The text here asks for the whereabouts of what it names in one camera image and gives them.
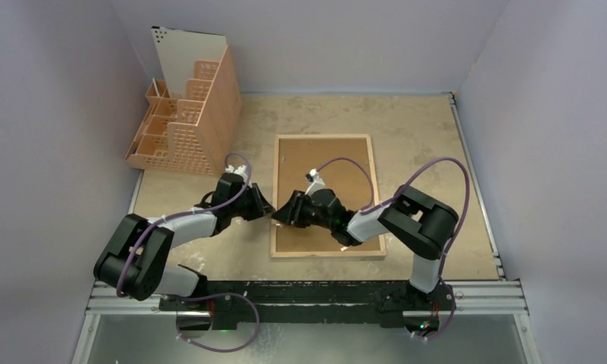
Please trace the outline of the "orange plastic file organizer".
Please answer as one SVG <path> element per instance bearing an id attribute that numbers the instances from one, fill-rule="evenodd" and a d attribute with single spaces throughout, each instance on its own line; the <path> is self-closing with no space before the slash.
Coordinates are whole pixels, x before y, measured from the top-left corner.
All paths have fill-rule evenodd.
<path id="1" fill-rule="evenodd" d="M 216 176 L 225 169 L 242 109 L 231 49 L 218 61 L 198 60 L 172 97 L 164 80 L 150 84 L 149 104 L 124 161 L 131 168 Z"/>

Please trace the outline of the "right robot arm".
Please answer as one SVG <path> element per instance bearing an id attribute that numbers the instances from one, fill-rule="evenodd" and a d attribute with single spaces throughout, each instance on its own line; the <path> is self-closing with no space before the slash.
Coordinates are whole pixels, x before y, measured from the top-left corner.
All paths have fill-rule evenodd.
<path id="1" fill-rule="evenodd" d="M 414 307 L 424 309 L 436 300 L 442 257 L 459 216 L 414 187 L 398 192 L 400 195 L 393 201 L 365 213 L 347 209 L 329 188 L 312 193 L 296 190 L 272 218 L 296 228 L 325 228 L 346 247 L 392 234 L 414 253 L 407 297 Z"/>

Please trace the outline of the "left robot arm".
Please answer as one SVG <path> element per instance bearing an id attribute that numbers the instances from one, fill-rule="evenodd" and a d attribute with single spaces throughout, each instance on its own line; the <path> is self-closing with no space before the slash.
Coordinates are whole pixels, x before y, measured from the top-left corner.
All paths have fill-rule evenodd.
<path id="1" fill-rule="evenodd" d="M 153 294 L 178 296 L 187 309 L 201 309 L 208 299 L 207 278 L 191 268 L 167 265 L 171 249 L 215 237 L 234 218 L 253 221 L 273 212 L 249 177 L 225 172 L 216 188 L 185 212 L 160 218 L 125 215 L 97 259 L 93 276 L 115 288 L 119 297 L 142 301 Z"/>

